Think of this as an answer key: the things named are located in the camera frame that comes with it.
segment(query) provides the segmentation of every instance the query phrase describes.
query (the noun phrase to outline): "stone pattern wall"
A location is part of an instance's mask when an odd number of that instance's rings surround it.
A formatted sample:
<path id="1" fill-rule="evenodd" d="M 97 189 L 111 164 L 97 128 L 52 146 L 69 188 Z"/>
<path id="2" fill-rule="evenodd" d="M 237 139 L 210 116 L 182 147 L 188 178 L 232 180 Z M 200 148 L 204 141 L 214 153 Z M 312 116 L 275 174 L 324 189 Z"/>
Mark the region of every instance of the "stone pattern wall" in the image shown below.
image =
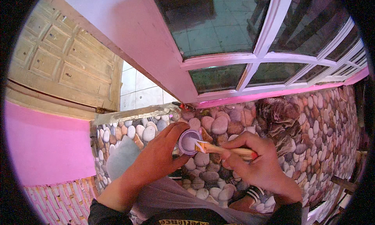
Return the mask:
<path id="1" fill-rule="evenodd" d="M 95 196 L 94 178 L 53 185 L 24 186 L 25 195 L 46 224 L 87 224 Z"/>
<path id="2" fill-rule="evenodd" d="M 98 125 L 96 136 L 93 132 L 91 137 L 97 138 L 92 150 L 99 193 L 111 182 L 106 161 L 122 138 L 131 138 L 142 150 L 175 121 L 189 123 L 200 131 L 203 140 L 218 146 L 244 131 L 271 138 L 280 167 L 303 191 L 303 206 L 314 208 L 328 200 L 323 214 L 338 192 L 330 179 L 333 175 L 343 179 L 351 176 L 359 141 L 352 86 Z M 175 148 L 173 153 L 179 154 L 179 150 Z M 227 207 L 244 195 L 249 185 L 221 163 L 217 154 L 196 154 L 181 169 L 182 186 L 200 199 Z M 257 213 L 271 213 L 274 205 L 272 193 L 265 191 L 251 208 Z"/>

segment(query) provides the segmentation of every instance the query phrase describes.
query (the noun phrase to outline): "paint cup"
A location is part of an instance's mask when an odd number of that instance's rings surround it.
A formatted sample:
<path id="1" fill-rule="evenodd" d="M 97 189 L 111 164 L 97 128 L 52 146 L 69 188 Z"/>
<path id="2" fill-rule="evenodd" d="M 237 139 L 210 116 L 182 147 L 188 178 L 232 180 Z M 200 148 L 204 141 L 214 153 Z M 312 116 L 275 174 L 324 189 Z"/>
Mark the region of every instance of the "paint cup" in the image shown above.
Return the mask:
<path id="1" fill-rule="evenodd" d="M 186 141 L 186 139 L 189 137 L 202 140 L 202 135 L 197 130 L 189 129 L 189 130 L 184 131 L 180 136 L 180 140 L 179 140 L 180 151 L 186 155 L 194 155 L 198 151 L 195 151 L 194 148 L 192 150 L 191 146 L 186 146 L 187 143 L 189 143 L 188 141 Z"/>

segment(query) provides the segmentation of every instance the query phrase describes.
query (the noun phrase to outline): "paint brush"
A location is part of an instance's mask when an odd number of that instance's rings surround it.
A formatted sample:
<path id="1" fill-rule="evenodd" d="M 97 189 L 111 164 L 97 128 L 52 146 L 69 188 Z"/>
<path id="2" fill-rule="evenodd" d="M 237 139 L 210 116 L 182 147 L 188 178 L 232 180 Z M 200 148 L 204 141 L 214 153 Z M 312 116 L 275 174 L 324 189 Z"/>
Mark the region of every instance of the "paint brush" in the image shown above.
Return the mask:
<path id="1" fill-rule="evenodd" d="M 225 148 L 221 148 L 215 146 L 209 142 L 198 140 L 192 137 L 189 137 L 191 142 L 194 142 L 195 151 L 202 152 L 202 153 L 223 153 Z M 237 153 L 243 160 L 254 160 L 258 157 L 258 154 L 251 149 L 248 148 L 232 148 L 228 149 L 234 153 Z"/>

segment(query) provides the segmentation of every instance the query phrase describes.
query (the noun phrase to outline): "wooden brush handle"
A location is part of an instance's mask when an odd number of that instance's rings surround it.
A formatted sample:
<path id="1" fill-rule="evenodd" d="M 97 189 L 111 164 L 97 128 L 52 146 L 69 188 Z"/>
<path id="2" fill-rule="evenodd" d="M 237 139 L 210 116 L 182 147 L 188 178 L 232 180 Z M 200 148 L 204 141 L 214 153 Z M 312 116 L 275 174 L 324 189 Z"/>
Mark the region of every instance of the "wooden brush handle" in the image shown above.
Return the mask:
<path id="1" fill-rule="evenodd" d="M 206 153 L 222 153 L 225 148 L 220 148 L 210 143 L 204 143 L 202 145 Z M 254 160 L 258 157 L 257 153 L 248 148 L 232 148 L 230 151 L 237 153 L 243 160 Z"/>

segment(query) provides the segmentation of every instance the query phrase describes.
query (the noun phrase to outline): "wooden board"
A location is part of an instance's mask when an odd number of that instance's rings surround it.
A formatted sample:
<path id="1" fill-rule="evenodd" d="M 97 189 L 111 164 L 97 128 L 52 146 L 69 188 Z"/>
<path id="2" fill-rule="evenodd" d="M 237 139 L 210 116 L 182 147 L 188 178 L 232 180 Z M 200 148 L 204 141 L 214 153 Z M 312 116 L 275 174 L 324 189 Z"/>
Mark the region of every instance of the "wooden board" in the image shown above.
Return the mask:
<path id="1" fill-rule="evenodd" d="M 120 110 L 123 60 L 41 0 L 19 36 L 8 78 L 68 101 Z"/>

